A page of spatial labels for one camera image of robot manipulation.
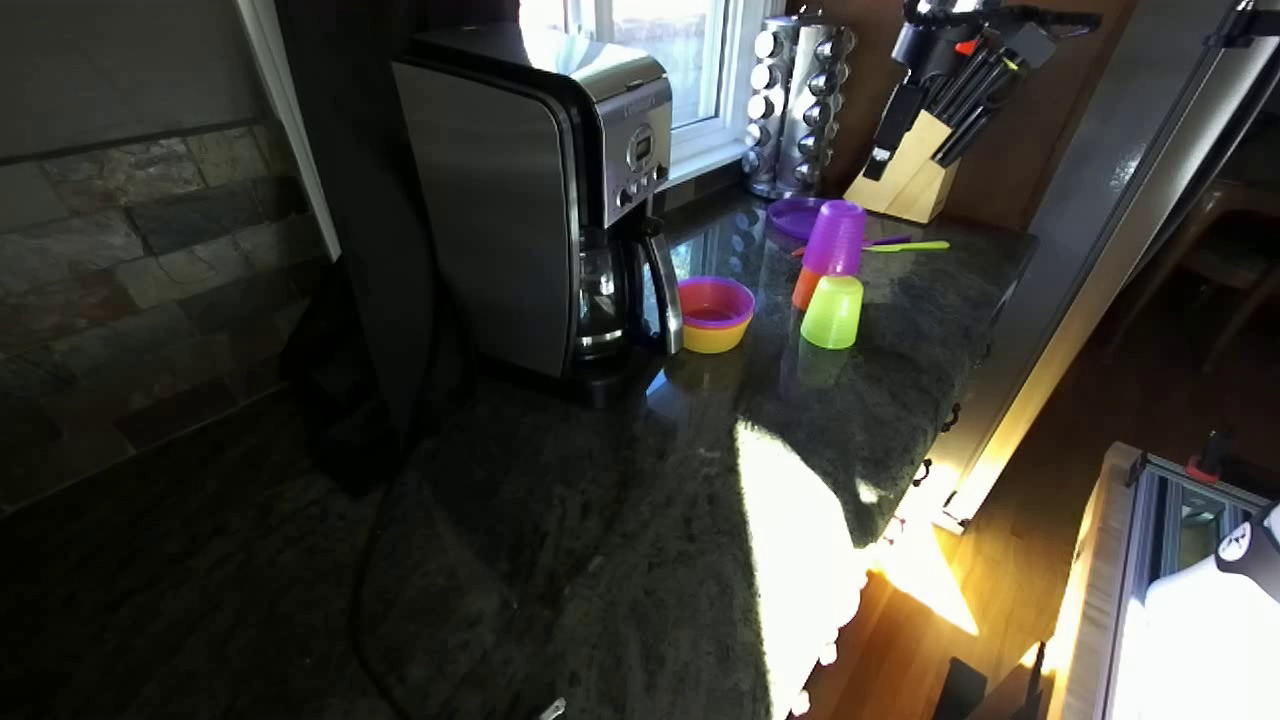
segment wall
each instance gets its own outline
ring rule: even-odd
[[[233,0],[0,5],[0,516],[280,382],[327,269]]]
[[[271,390],[324,264],[271,122],[0,163],[0,516]]]
[[[1035,6],[1102,11],[1098,35],[1065,41],[1061,50],[1028,76],[1007,107],[989,122],[985,139],[964,156],[948,215],[1023,233],[1051,163],[1076,128],[1076,113],[1104,73],[1133,0],[1032,0]],[[832,161],[832,191],[845,191],[871,147],[880,107],[901,78],[891,41],[901,29],[901,0],[828,0],[832,20],[858,33],[854,76],[845,83],[841,139]]]
[[[3,0],[0,48],[0,161],[263,107],[233,0]]]

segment kitchen appliance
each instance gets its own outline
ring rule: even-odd
[[[439,276],[480,355],[598,382],[680,310],[653,194],[673,88],[635,48],[518,22],[444,29],[398,56]]]

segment knife block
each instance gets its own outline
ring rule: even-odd
[[[954,137],[934,113],[919,113],[880,179],[858,176],[845,191],[850,203],[859,203],[880,215],[927,225],[948,203],[958,166],[934,161],[934,151]]]

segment purple cup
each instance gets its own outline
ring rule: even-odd
[[[869,251],[869,215],[858,203],[825,201],[816,206],[805,269],[822,276],[858,276]]]

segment sunlight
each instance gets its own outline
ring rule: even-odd
[[[521,29],[563,29],[563,0],[521,0]]]
[[[961,578],[943,547],[938,543],[938,520],[943,494],[958,486],[958,477],[961,470],[954,465],[934,465],[927,480],[901,501],[897,520],[880,540],[877,567],[891,587],[934,609],[934,614],[958,623],[967,637],[981,637]]]
[[[1035,650],[1042,650],[1042,644],[1032,644],[1015,664],[1020,666],[1035,666]]]
[[[762,649],[771,717],[805,709],[816,658],[835,658],[835,631],[869,578],[835,493],[767,426],[735,423],[735,470],[752,540]]]
[[[1073,558],[1073,576],[1067,576],[1067,587],[1065,587],[1065,598],[1061,598],[1061,609],[1056,609],[1056,623],[1051,623],[1051,644],[1047,644],[1047,650],[1043,650],[1043,677],[1061,677],[1061,672],[1067,672],[1073,664],[1076,664],[1076,644],[1079,644],[1079,631],[1084,631],[1084,614],[1087,614],[1087,587],[1102,587],[1102,583],[1092,583],[1092,576],[1098,576],[1098,552],[1084,552],[1079,555],[1079,543],[1098,543],[1098,524],[1102,524],[1104,516],[1102,513],[1084,513],[1079,516],[1079,528],[1076,528],[1076,558]]]
[[[917,594],[934,614],[954,628],[981,637],[967,598],[954,576],[934,524],[907,524],[903,535],[885,552],[880,570],[891,587]]]

